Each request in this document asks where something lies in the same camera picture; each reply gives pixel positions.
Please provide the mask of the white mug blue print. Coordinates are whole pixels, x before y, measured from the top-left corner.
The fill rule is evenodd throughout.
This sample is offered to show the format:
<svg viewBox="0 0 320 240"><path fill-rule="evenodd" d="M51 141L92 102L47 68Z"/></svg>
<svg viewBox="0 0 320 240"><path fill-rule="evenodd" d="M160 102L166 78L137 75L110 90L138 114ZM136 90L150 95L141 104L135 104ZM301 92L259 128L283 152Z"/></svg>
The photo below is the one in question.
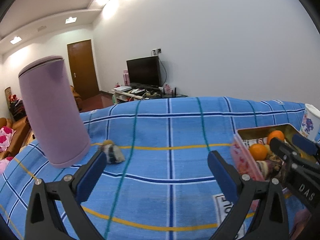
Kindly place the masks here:
<svg viewBox="0 0 320 240"><path fill-rule="evenodd" d="M319 132L320 111L315 106L306 103L300 126L300 134L311 141L315 141Z"/></svg>

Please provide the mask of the cut purple yam piece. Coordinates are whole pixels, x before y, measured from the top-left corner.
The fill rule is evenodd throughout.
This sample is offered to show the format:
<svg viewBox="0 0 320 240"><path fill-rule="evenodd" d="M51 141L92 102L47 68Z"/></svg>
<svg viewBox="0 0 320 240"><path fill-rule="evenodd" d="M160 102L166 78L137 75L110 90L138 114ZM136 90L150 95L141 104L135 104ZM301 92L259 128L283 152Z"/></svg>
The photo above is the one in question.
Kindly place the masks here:
<svg viewBox="0 0 320 240"><path fill-rule="evenodd" d="M125 161L120 148L115 144L101 145L99 150L105 153L108 164L119 164Z"/></svg>

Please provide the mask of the purple sweet potato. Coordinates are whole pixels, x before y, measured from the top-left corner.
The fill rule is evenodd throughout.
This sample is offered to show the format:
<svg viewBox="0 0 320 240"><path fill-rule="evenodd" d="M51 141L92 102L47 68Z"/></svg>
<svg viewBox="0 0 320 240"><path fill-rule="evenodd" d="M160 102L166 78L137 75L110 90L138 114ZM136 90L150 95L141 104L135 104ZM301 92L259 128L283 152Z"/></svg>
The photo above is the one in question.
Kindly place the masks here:
<svg viewBox="0 0 320 240"><path fill-rule="evenodd" d="M277 163L271 160L258 160L256 164L264 178L268 180L278 174Z"/></svg>

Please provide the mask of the pink cylindrical container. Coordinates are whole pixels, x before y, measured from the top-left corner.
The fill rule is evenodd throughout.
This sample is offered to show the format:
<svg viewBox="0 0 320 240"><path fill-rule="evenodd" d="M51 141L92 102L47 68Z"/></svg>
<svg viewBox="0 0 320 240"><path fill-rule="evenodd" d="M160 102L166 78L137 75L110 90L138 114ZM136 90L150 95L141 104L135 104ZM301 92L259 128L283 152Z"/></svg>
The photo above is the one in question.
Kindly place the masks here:
<svg viewBox="0 0 320 240"><path fill-rule="evenodd" d="M87 154L91 140L71 92L65 61L48 56L18 75L24 108L39 145L57 168L69 167Z"/></svg>

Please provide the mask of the dried brown fruit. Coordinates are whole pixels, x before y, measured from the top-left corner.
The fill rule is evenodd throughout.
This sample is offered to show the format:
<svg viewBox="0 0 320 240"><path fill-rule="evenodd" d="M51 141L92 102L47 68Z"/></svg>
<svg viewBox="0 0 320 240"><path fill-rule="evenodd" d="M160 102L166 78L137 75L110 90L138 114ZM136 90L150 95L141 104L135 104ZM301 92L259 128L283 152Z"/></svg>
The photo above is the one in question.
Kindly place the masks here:
<svg viewBox="0 0 320 240"><path fill-rule="evenodd" d="M285 166L283 166L283 161L281 158L279 158L277 155L272 154L269 156L269 161L271 164L270 168L270 178L276 177L280 178L283 175L283 172L285 171Z"/></svg>

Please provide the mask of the white love sole label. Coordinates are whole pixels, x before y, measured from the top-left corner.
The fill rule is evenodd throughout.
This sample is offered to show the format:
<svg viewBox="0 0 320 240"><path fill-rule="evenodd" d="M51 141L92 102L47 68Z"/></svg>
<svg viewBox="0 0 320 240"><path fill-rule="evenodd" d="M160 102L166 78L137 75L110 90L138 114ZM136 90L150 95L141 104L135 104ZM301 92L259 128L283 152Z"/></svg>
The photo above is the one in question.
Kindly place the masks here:
<svg viewBox="0 0 320 240"><path fill-rule="evenodd" d="M231 211L233 207L233 203L228 201L225 198L225 195L222 193L213 195L213 202L215 205L217 224L221 225L223 220L227 217L227 215ZM237 235L235 236L235 239L241 239L242 237L244 237L245 233L246 233L246 226L245 226L245 223L243 223Z"/></svg>

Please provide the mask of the pink floral cushion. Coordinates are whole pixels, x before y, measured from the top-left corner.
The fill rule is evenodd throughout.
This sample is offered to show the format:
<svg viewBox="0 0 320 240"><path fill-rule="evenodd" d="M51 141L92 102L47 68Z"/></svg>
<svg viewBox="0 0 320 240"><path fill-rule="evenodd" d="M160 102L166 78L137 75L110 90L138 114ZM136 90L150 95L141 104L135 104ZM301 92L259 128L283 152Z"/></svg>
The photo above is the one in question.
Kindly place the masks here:
<svg viewBox="0 0 320 240"><path fill-rule="evenodd" d="M0 152L4 152L10 146L15 134L15 130L7 126L3 126L0 130Z"/></svg>

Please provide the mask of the orange leather sofa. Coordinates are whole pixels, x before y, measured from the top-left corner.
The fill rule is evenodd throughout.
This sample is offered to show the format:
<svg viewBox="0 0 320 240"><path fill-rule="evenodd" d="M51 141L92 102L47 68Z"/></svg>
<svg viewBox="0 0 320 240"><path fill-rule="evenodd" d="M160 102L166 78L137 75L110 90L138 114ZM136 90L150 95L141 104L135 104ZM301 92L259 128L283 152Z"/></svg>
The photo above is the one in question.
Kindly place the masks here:
<svg viewBox="0 0 320 240"><path fill-rule="evenodd" d="M25 116L14 124L10 119L1 118L1 125L6 125L15 131L13 139L9 145L9 149L6 151L1 150L1 159L5 159L6 157L15 157L19 153L27 134L29 133L30 124L28 118Z"/></svg>

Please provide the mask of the black television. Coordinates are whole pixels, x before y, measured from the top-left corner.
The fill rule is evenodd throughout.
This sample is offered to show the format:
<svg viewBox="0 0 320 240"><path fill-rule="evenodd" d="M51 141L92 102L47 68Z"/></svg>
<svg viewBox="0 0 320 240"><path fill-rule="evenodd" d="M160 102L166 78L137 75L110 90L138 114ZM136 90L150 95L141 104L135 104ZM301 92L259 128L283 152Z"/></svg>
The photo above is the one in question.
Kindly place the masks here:
<svg viewBox="0 0 320 240"><path fill-rule="evenodd" d="M158 56L142 57L126 61L131 86L161 85L161 71Z"/></svg>

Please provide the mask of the brown wooden door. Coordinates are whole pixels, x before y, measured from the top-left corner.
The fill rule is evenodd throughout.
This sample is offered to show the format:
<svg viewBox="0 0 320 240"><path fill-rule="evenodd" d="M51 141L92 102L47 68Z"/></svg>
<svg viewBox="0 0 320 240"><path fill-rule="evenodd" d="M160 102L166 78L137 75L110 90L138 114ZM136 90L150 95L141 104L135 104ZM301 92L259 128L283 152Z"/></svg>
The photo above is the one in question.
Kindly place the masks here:
<svg viewBox="0 0 320 240"><path fill-rule="evenodd" d="M84 40L67 45L73 86L83 100L99 94L92 42Z"/></svg>

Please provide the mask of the pink metal tin box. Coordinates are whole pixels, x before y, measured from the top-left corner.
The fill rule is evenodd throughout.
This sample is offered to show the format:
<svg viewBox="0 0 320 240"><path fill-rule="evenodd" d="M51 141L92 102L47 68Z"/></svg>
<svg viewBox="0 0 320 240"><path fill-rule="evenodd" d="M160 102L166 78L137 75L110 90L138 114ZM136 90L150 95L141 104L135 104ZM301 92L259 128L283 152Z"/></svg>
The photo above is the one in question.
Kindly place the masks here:
<svg viewBox="0 0 320 240"><path fill-rule="evenodd" d="M237 171L256 181L276 178L310 210L319 207L319 144L291 124L236 131L231 156Z"/></svg>

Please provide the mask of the white tv stand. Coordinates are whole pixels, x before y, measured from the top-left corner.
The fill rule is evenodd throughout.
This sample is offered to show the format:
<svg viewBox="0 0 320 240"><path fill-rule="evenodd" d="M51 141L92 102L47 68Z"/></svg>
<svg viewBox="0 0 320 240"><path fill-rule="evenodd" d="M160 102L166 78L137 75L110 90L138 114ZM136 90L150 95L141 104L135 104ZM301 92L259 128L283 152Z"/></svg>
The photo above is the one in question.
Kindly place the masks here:
<svg viewBox="0 0 320 240"><path fill-rule="evenodd" d="M186 98L187 95L178 94L177 88L165 89L164 87L149 87L149 88L133 88L131 86L118 86L112 90L113 103L125 103L137 100L152 100L152 99L170 99L170 98Z"/></svg>

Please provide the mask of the blue plaid tablecloth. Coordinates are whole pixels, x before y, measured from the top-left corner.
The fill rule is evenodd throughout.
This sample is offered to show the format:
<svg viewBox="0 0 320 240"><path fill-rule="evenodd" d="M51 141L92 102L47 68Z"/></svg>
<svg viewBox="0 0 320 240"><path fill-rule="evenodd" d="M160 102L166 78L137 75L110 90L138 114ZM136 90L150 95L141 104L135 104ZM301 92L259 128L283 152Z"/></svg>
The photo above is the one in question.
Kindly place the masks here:
<svg viewBox="0 0 320 240"><path fill-rule="evenodd" d="M213 195L222 193L207 165L209 150L231 163L237 130L299 128L303 114L303 103L228 97L134 101L82 113L92 142L88 154L58 169L33 141L1 174L1 215L23 239L35 179L48 183L74 174L112 140L126 160L107 165L82 204L99 233L106 239L209 239L219 226Z"/></svg>

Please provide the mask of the large orange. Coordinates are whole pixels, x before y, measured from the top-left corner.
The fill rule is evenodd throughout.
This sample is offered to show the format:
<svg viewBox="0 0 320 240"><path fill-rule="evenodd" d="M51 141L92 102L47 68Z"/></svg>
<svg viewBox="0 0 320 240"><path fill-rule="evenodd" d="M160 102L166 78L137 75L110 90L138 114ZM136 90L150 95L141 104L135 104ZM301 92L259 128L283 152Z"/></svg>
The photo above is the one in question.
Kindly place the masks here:
<svg viewBox="0 0 320 240"><path fill-rule="evenodd" d="M267 144L269 145L271 140L273 138L277 138L279 139L280 141L284 141L285 140L285 135L282 131L280 130L275 130L275 131L272 131L268 136L267 136Z"/></svg>

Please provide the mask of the small green-brown kiwi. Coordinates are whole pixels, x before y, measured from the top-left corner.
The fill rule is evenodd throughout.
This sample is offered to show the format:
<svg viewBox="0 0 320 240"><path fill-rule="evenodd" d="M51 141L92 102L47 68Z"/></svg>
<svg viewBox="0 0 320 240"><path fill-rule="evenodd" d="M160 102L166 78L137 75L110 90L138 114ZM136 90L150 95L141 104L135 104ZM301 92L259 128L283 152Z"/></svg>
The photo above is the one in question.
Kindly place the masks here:
<svg viewBox="0 0 320 240"><path fill-rule="evenodd" d="M114 145L114 142L112 140L105 140L102 145Z"/></svg>

